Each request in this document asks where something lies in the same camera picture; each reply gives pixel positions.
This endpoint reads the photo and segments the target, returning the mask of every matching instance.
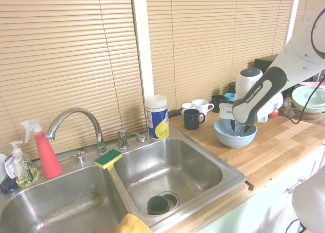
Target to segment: green sponge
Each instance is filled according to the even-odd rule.
[[[112,149],[107,154],[104,154],[100,158],[96,159],[95,164],[102,169],[107,169],[109,166],[113,165],[120,158],[122,158],[121,152]]]

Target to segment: wooden countertop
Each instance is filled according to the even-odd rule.
[[[277,116],[266,123],[256,124],[257,134],[249,145],[229,148],[215,134],[213,124],[218,119],[219,114],[209,112],[197,130],[186,130],[182,115],[170,118],[170,124],[241,171],[250,190],[264,184],[325,141],[325,126],[302,121],[295,125],[287,118]]]
[[[241,171],[246,176],[246,184],[197,211],[165,233],[197,232],[262,190],[273,177],[325,141],[325,126],[302,121],[295,125],[278,115],[269,118],[267,123],[256,124],[258,131],[249,145],[229,148],[216,137],[213,124],[218,119],[219,114],[209,112],[206,121],[197,130],[186,130],[182,115],[170,118],[169,122]]]

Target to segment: soap pump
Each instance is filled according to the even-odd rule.
[[[45,178],[53,178],[62,172],[62,167],[49,141],[40,126],[40,120],[26,120],[21,123],[26,129],[25,143],[29,140],[29,133],[33,130],[37,150]]]
[[[17,175],[16,182],[18,186],[25,187],[30,183],[37,181],[39,173],[31,162],[29,156],[23,154],[21,149],[17,147],[17,144],[20,143],[22,143],[22,141],[13,141],[10,144],[14,147],[12,154],[14,157],[13,164]]]

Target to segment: stacked bowls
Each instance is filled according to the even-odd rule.
[[[303,110],[309,96],[315,90],[314,86],[301,86],[292,92],[292,103],[298,110]],[[311,97],[305,111],[308,114],[325,112],[325,89],[318,88]]]

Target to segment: disinfecting wipes container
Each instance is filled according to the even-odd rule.
[[[167,138],[169,136],[167,98],[162,95],[147,97],[146,110],[150,137],[154,140]]]

